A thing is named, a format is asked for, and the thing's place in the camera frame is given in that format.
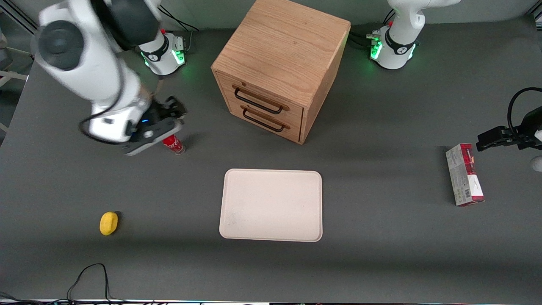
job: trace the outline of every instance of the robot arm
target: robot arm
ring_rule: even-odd
[[[508,106],[508,127],[497,126],[478,135],[478,143],[476,143],[478,151],[510,145],[517,145],[520,150],[526,148],[542,150],[542,106],[527,113],[520,125],[513,126],[512,124],[514,102],[522,93],[527,91],[542,92],[542,88],[529,87],[516,93]],[[542,156],[534,158],[531,161],[531,166],[536,171],[542,171]]]
[[[441,8],[461,0],[388,0],[396,11],[392,26],[383,26],[368,38],[376,39],[371,59],[386,69],[399,69],[412,57],[415,41],[425,25],[426,8]]]
[[[137,75],[115,54],[119,46],[164,44],[159,1],[107,2],[67,0],[44,9],[36,35],[36,61],[66,88],[91,101],[92,115],[80,124],[85,135],[123,144],[125,153],[133,155],[180,130],[180,120],[175,119],[185,112],[178,101],[161,106],[152,100]],[[162,56],[151,68],[173,72],[180,66],[173,54]],[[82,127],[85,122],[88,132]]]

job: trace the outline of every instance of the green led light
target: green led light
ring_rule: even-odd
[[[173,57],[179,65],[184,64],[184,53],[182,51],[171,50],[171,54],[173,54]]]
[[[373,59],[377,59],[380,55],[380,50],[382,50],[382,42],[379,41],[375,46],[372,47],[371,57]]]
[[[412,51],[410,51],[410,55],[408,55],[408,59],[412,58],[412,54],[414,53],[415,48],[416,48],[416,44],[414,43],[414,45],[412,46]]]
[[[143,60],[145,61],[145,66],[149,66],[149,63],[147,62],[147,58],[145,58],[145,55],[143,55],[143,52],[141,52],[141,56],[143,57]]]

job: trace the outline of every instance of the cable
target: cable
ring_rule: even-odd
[[[515,103],[515,100],[524,92],[527,92],[527,91],[538,91],[538,92],[542,92],[542,88],[538,88],[538,87],[528,87],[528,88],[523,88],[521,89],[520,91],[518,91],[516,94],[514,94],[514,97],[512,97],[512,99],[510,100],[510,104],[508,105],[508,112],[506,113],[506,119],[508,121],[508,128],[510,128],[510,131],[512,132],[512,135],[514,136],[514,138],[517,140],[517,141],[520,141],[521,143],[523,143],[524,145],[526,146],[529,146],[531,148],[534,148],[534,145],[531,144],[531,143],[527,143],[525,141],[525,139],[523,138],[520,138],[517,131],[515,130],[514,128],[514,125],[512,124],[512,108],[514,107],[514,103]]]
[[[188,39],[188,48],[186,48],[186,51],[190,51],[190,47],[192,47],[192,34],[194,34],[194,31],[190,31],[190,38]]]
[[[384,21],[382,22],[382,24],[386,25],[386,23],[392,19],[393,17],[395,16],[395,10],[394,9],[391,9],[390,12],[386,15],[386,18],[384,18]]]
[[[529,10],[529,13],[526,13],[527,14],[533,14],[536,10],[538,10],[540,8],[540,6],[542,5],[542,3],[538,3],[538,4],[535,4],[531,7],[531,9]]]
[[[358,46],[361,46],[361,47],[363,47],[363,48],[369,48],[369,47],[370,47],[370,46],[368,46],[368,45],[362,44],[362,43],[359,42],[359,41],[356,41],[356,40],[355,40],[354,38],[352,38],[351,36],[348,37],[348,41],[351,41],[351,42],[353,42],[353,43],[355,43],[355,44],[357,44]]]
[[[160,6],[158,7],[158,9],[159,9],[164,15],[166,15],[167,17],[169,17],[169,18],[171,18],[171,19],[177,21],[180,25],[182,25],[182,27],[183,27],[185,30],[188,31],[188,29],[185,27],[185,26],[188,26],[188,27],[191,27],[192,29],[194,29],[194,30],[196,30],[196,31],[199,31],[199,29],[196,28],[195,26],[192,26],[192,25],[190,25],[190,24],[188,24],[188,23],[186,23],[186,22],[183,22],[183,21],[181,21],[181,20],[175,18],[175,17],[173,16],[173,14],[171,14],[171,13],[170,13],[163,5],[160,5]]]
[[[110,144],[110,145],[121,145],[122,143],[121,142],[111,142],[111,141],[107,141],[107,140],[103,140],[103,139],[100,139],[100,138],[97,138],[93,135],[91,135],[88,131],[85,130],[83,124],[92,120],[92,119],[95,119],[99,116],[102,116],[106,113],[108,113],[111,109],[113,109],[120,101],[120,98],[122,97],[122,94],[124,92],[124,74],[122,73],[122,65],[120,63],[120,59],[115,56],[115,62],[117,63],[117,71],[119,73],[119,80],[120,80],[120,88],[119,88],[119,93],[117,94],[117,96],[115,97],[115,101],[111,104],[111,106],[109,106],[106,110],[103,110],[101,112],[98,112],[96,114],[93,114],[89,117],[86,117],[84,118],[82,121],[79,122],[79,131],[85,135],[86,137],[90,138],[90,139],[93,139],[97,142],[100,142],[100,143],[103,143],[103,144]]]
[[[86,266],[78,275],[77,279],[75,280],[75,282],[73,283],[73,285],[68,289],[68,291],[66,292],[66,299],[68,299],[69,301],[73,301],[72,299],[72,291],[73,289],[75,288],[75,286],[77,286],[77,284],[79,283],[79,280],[81,279],[81,276],[83,275],[83,273],[85,273],[85,271],[90,268],[90,267],[94,267],[94,266],[101,266],[104,270],[104,277],[105,277],[105,299],[112,302],[111,299],[116,299],[116,300],[120,300],[119,298],[115,298],[111,295],[111,293],[109,292],[109,278],[107,277],[107,270],[105,269],[105,265],[102,264],[102,263],[95,263],[95,264],[92,264],[92,265],[88,265]]]
[[[80,300],[67,300],[65,298],[54,300],[54,301],[47,301],[42,302],[39,300],[22,300],[24,302],[2,302],[0,304],[2,305],[124,305],[124,304],[136,304],[136,305],[167,305],[167,304],[186,304],[186,301],[168,301],[167,303],[155,303],[152,301],[151,303],[142,303],[142,301],[126,301],[126,300],[120,300],[121,302],[115,302],[115,301],[102,301],[102,300],[96,300],[96,301],[80,301]]]
[[[348,34],[359,38],[366,38],[365,35],[354,33],[352,31],[350,31]]]
[[[17,301],[17,302],[21,302],[21,303],[25,303],[25,304],[39,304],[39,305],[43,305],[43,302],[41,301],[34,301],[34,300],[20,300],[8,293],[5,293],[3,291],[0,291],[0,297],[2,298],[5,298],[5,299],[8,299],[8,300],[14,300],[14,301]]]
[[[188,31],[188,28],[185,27],[184,24],[183,24],[180,20],[177,20],[177,19],[176,19],[175,17],[173,17],[172,15],[170,15],[170,14],[164,12],[160,7],[158,7],[158,10],[159,10],[160,12],[162,12],[162,14],[166,15],[167,17],[169,17],[169,18],[171,18],[171,19],[177,21],[177,23],[179,23],[180,26],[183,27],[185,31]]]

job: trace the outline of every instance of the drawer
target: drawer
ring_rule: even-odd
[[[230,109],[233,104],[244,105],[286,123],[290,127],[301,127],[302,107],[285,103],[277,97],[270,97],[269,94],[252,88],[250,84],[226,77],[222,73],[218,74],[218,79]]]
[[[301,120],[299,119],[295,125],[277,120],[275,117],[260,111],[259,109],[244,105],[243,103],[231,103],[231,114],[251,122],[252,124],[259,126],[267,131],[277,134],[288,140],[299,142],[299,132]]]

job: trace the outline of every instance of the white tray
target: white tray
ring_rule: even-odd
[[[231,169],[224,177],[224,238],[317,242],[322,177],[315,171]]]

